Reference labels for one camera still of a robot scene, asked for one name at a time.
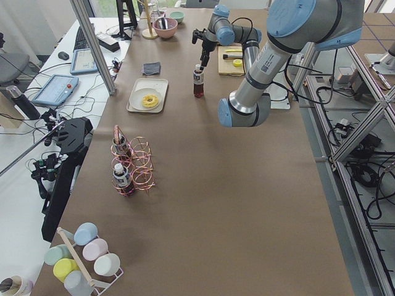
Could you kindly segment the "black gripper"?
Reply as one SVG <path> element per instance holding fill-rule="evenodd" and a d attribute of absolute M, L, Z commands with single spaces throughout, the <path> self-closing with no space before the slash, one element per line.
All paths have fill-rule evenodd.
<path fill-rule="evenodd" d="M 204 40 L 202 42 L 202 53 L 200 58 L 200 71 L 203 71 L 207 66 L 207 61 L 209 60 L 210 53 L 216 48 L 216 42 L 210 40 Z"/>

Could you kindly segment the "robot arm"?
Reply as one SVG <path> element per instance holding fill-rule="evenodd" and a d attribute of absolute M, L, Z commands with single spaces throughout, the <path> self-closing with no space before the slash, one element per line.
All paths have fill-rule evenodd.
<path fill-rule="evenodd" d="M 269 9 L 267 42 L 259 48 L 262 33 L 229 22 L 229 9 L 215 6 L 206 29 L 193 31 L 193 41 L 202 40 L 201 68 L 217 44 L 243 47 L 246 74 L 236 91 L 218 103 L 218 119 L 225 127 L 262 124 L 270 113 L 266 89 L 293 54 L 308 43 L 327 51 L 358 42 L 362 33 L 363 1 L 275 1 Z"/>

